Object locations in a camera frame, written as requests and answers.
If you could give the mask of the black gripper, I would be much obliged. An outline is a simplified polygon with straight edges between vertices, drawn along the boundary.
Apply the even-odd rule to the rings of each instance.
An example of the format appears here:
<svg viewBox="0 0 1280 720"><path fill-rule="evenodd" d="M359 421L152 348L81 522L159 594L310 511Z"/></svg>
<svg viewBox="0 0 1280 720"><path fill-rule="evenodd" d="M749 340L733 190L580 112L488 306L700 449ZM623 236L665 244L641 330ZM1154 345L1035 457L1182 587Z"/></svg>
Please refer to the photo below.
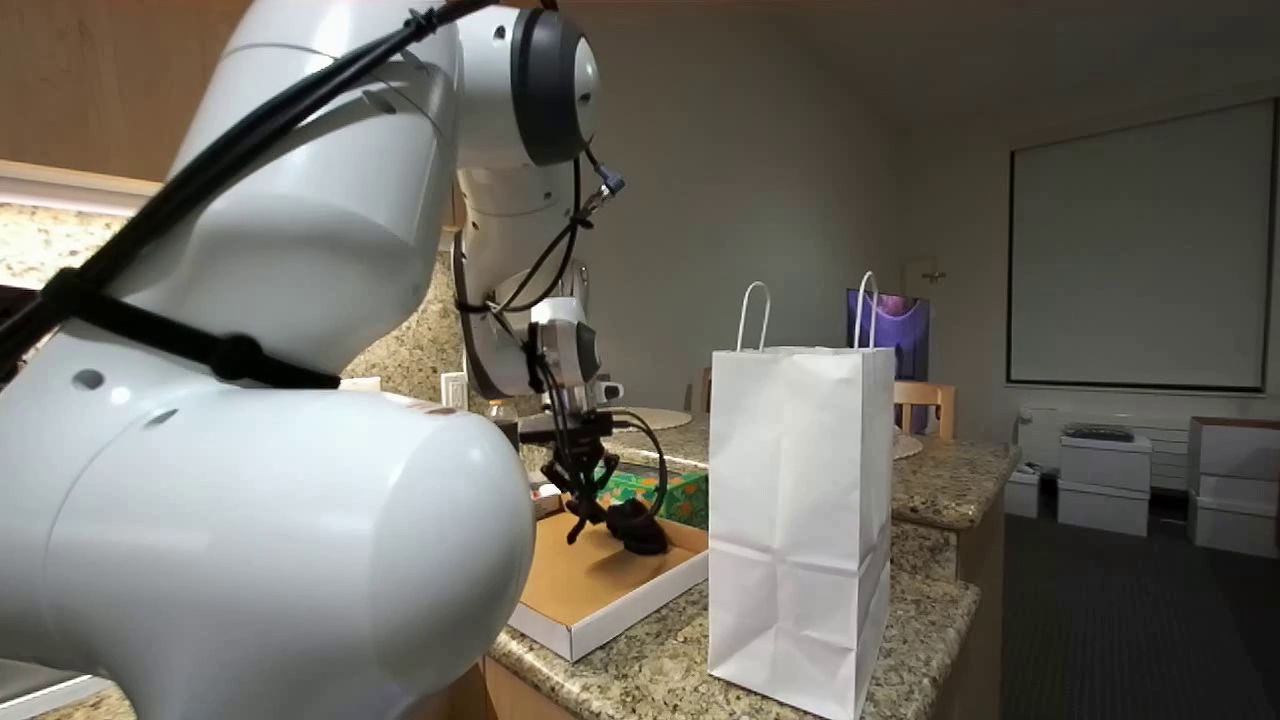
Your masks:
<svg viewBox="0 0 1280 720"><path fill-rule="evenodd" d="M526 359L534 392L550 407L546 443L553 461L546 476L570 491L576 515L570 544L576 544L588 525L637 497L632 473L612 473L618 461L603 454L608 407L623 396L623 384L599 367L597 331L576 298L534 306Z"/></svg>

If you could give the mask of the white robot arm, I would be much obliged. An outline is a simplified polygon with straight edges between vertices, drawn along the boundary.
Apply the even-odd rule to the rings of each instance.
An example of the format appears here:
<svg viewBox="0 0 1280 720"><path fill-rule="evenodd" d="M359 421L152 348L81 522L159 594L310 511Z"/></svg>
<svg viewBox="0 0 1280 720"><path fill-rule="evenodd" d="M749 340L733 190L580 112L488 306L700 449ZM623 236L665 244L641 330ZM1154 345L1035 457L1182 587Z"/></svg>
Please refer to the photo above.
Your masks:
<svg viewBox="0 0 1280 720"><path fill-rule="evenodd" d="M140 720L413 720L508 625L526 443L603 461L618 196L550 0L254 0L168 185L4 323L0 655Z"/></svg>

